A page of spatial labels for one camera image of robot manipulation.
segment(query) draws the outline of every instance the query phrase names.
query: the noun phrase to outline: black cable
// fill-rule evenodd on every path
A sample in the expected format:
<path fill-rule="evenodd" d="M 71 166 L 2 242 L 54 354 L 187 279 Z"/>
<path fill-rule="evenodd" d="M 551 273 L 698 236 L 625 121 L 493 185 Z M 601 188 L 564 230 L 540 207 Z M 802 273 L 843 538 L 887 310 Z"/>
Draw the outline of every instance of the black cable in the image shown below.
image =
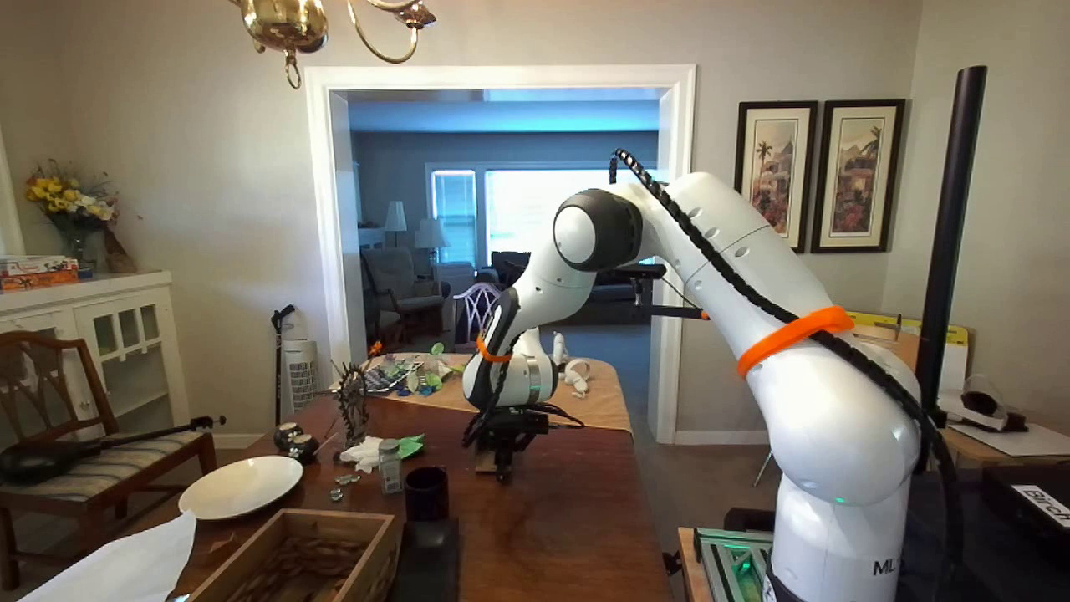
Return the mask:
<path fill-rule="evenodd" d="M 703 258 L 756 308 L 771 315 L 776 321 L 794 321 L 791 310 L 780 308 L 765 293 L 758 293 L 710 242 L 706 235 L 687 222 L 687 214 L 667 197 L 667 191 L 637 165 L 636 152 L 614 149 L 607 172 L 614 172 L 614 161 L 623 161 L 636 180 L 666 207 L 666 214 L 681 227 L 681 235 L 703 251 Z M 933 441 L 933 455 L 939 461 L 939 478 L 943 478 L 943 511 L 945 511 L 945 556 L 943 569 L 949 570 L 953 564 L 964 562 L 964 491 L 958 491 L 958 471 L 949 458 L 945 441 L 939 437 L 939 429 L 933 413 L 894 379 L 887 374 L 875 360 L 868 360 L 863 352 L 857 352 L 850 340 L 817 332 L 817 345 L 830 347 L 843 360 L 850 360 L 857 372 L 863 372 L 875 389 L 883 389 L 900 409 L 919 422 L 921 434 Z"/>

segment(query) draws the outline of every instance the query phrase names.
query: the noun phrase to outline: white plate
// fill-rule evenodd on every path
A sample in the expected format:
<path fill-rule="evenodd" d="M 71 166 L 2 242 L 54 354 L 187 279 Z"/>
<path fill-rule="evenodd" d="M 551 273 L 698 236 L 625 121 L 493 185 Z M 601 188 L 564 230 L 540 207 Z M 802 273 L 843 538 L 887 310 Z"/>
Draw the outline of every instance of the white plate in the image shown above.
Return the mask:
<path fill-rule="evenodd" d="M 286 496 L 305 473 L 305 463 L 286 455 L 258 455 L 197 478 L 178 508 L 200 523 L 225 523 L 272 505 Z"/>

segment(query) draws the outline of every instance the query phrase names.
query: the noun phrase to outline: bottle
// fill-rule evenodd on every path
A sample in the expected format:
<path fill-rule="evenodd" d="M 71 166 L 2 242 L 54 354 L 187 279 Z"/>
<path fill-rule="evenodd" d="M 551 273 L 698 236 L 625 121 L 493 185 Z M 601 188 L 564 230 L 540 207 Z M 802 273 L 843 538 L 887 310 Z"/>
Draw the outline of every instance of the bottle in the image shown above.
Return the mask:
<path fill-rule="evenodd" d="M 381 437 L 379 441 L 379 478 L 383 496 L 401 491 L 401 455 L 398 455 L 398 437 Z"/>

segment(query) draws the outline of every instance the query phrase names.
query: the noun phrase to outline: white cabinet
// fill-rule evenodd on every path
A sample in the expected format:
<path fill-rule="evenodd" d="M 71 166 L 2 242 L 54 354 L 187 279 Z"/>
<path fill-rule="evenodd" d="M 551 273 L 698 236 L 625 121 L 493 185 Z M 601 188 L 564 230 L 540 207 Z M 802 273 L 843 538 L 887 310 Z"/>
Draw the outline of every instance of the white cabinet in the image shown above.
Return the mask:
<path fill-rule="evenodd" d="M 131 431 L 187 422 L 169 273 L 101 277 L 0 293 L 0 332 L 84 339 L 116 422 Z"/>

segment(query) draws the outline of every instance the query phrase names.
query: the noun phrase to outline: cup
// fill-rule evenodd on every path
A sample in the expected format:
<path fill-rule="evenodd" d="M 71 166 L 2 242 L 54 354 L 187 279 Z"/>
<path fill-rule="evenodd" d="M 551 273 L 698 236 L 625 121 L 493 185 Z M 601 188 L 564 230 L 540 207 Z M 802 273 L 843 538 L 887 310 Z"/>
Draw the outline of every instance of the cup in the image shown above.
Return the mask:
<path fill-rule="evenodd" d="M 405 515 L 408 523 L 448 518 L 448 473 L 437 463 L 421 463 L 405 473 Z"/>

